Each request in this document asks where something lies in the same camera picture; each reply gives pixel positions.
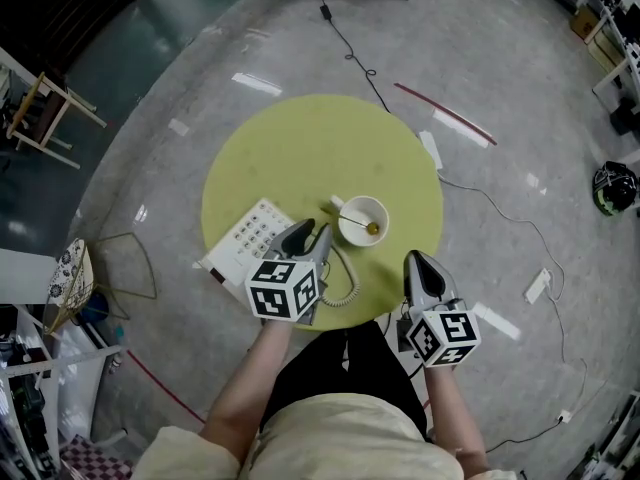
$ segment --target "red line on floor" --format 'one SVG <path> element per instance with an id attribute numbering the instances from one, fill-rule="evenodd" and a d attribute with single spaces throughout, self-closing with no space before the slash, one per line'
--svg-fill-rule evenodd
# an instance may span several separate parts
<path id="1" fill-rule="evenodd" d="M 484 139 L 487 140 L 487 142 L 490 142 L 494 146 L 498 145 L 498 143 L 495 140 L 493 140 L 493 137 L 491 135 L 489 135 L 483 129 L 478 128 L 475 124 L 467 121 L 461 115 L 456 114 L 453 110 L 449 110 L 447 107 L 443 107 L 442 105 L 440 105 L 440 103 L 438 103 L 436 101 L 433 101 L 431 98 L 427 98 L 423 94 L 420 94 L 419 92 L 414 91 L 413 89 L 409 89 L 408 87 L 406 87 L 406 86 L 404 86 L 402 84 L 395 83 L 393 85 L 395 85 L 398 89 L 402 89 L 403 91 L 408 92 L 409 94 L 413 94 L 416 98 L 420 98 L 422 101 L 426 101 L 430 105 L 433 105 L 434 107 L 436 107 L 438 110 L 442 110 L 442 112 L 444 112 L 445 114 L 449 114 L 451 117 L 453 117 L 454 119 L 460 121 L 465 126 L 468 126 L 469 128 L 471 128 L 478 135 L 482 136 Z"/>
<path id="2" fill-rule="evenodd" d="M 185 409 L 189 414 L 191 414 L 191 416 L 193 416 L 195 419 L 197 419 L 200 423 L 204 423 L 204 420 L 200 416 L 198 416 L 196 414 L 196 412 L 193 409 L 191 409 L 191 407 L 189 407 L 182 400 L 180 400 L 176 395 L 174 395 L 171 391 L 169 391 L 169 388 L 167 388 L 162 382 L 160 382 L 160 379 L 158 379 L 153 373 L 151 373 L 149 371 L 149 368 L 147 368 L 142 363 L 142 361 L 140 361 L 140 359 L 138 359 L 135 355 L 133 355 L 133 352 L 131 352 L 131 350 L 127 350 L 127 354 L 129 354 L 129 357 L 131 357 L 131 359 L 133 359 L 135 361 L 135 363 L 142 369 L 142 371 L 144 373 L 146 373 L 149 377 L 151 377 L 151 380 L 153 382 L 155 382 L 160 387 L 160 389 L 162 389 L 167 395 L 169 395 L 171 398 L 173 398 L 173 400 L 179 406 L 181 406 L 183 409 Z"/>

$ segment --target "person's arm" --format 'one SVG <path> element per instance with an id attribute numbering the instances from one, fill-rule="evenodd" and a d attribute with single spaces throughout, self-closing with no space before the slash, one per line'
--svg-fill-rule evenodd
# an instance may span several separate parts
<path id="1" fill-rule="evenodd" d="M 425 368 L 436 445 L 456 457 L 465 478 L 489 471 L 484 441 L 447 366 Z"/>
<path id="2" fill-rule="evenodd" d="M 243 464 L 287 355 L 293 324 L 268 321 L 213 402 L 200 436 L 229 450 Z"/>

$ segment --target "wooden chair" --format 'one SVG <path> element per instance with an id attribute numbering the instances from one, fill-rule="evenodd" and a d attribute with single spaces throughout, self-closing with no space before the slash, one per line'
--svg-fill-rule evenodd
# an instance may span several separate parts
<path id="1" fill-rule="evenodd" d="M 43 115 L 40 117 L 38 124 L 33 127 L 35 132 L 33 134 L 33 137 L 29 138 L 23 133 L 19 132 L 18 127 L 27 115 L 29 107 L 33 104 L 33 101 L 38 94 L 38 88 L 40 87 L 40 84 L 47 86 L 53 92 L 49 95 L 49 101 L 47 102 L 47 106 L 45 107 Z M 41 73 L 35 84 L 31 86 L 31 89 L 29 89 L 29 92 L 22 100 L 20 108 L 13 116 L 13 122 L 7 130 L 7 139 L 11 139 L 12 137 L 16 137 L 18 139 L 16 149 L 19 149 L 20 144 L 24 142 L 36 149 L 39 149 L 44 154 L 49 155 L 56 160 L 59 160 L 76 169 L 80 169 L 79 164 L 72 162 L 68 158 L 65 158 L 64 156 L 59 155 L 55 151 L 47 148 L 47 144 L 49 142 L 57 144 L 58 146 L 61 146 L 67 150 L 70 150 L 73 147 L 71 144 L 62 142 L 61 140 L 53 136 L 53 131 L 55 130 L 56 126 L 58 126 L 60 120 L 62 119 L 62 116 L 71 106 L 80 110 L 80 112 L 102 126 L 102 128 L 105 128 L 107 126 L 107 123 L 105 123 L 102 119 L 94 114 L 95 107 L 90 107 L 87 102 L 75 95 L 73 91 L 67 92 L 64 89 L 61 89 L 51 80 L 49 80 L 45 76 L 44 72 Z"/>

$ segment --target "small white box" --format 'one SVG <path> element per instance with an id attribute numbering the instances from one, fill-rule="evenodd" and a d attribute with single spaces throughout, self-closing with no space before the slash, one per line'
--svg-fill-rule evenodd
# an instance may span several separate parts
<path id="1" fill-rule="evenodd" d="M 543 268 L 524 293 L 524 300 L 529 304 L 534 304 L 544 289 L 549 286 L 550 282 L 551 274 L 549 274 L 546 268 Z"/>
<path id="2" fill-rule="evenodd" d="M 482 341 L 470 311 L 423 311 L 407 338 L 426 367 L 459 364 Z"/>
<path id="3" fill-rule="evenodd" d="M 320 297 L 313 261 L 259 260 L 245 287 L 253 314 L 270 320 L 297 322 Z"/>

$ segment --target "person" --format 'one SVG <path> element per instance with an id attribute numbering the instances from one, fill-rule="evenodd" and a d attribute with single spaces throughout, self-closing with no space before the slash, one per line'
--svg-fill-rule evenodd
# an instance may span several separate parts
<path id="1" fill-rule="evenodd" d="M 202 431 L 161 429 L 133 480 L 516 479 L 490 471 L 450 367 L 425 369 L 431 444 L 422 403 L 376 322 L 321 334 L 280 371 L 291 333 L 291 323 L 268 321 Z"/>

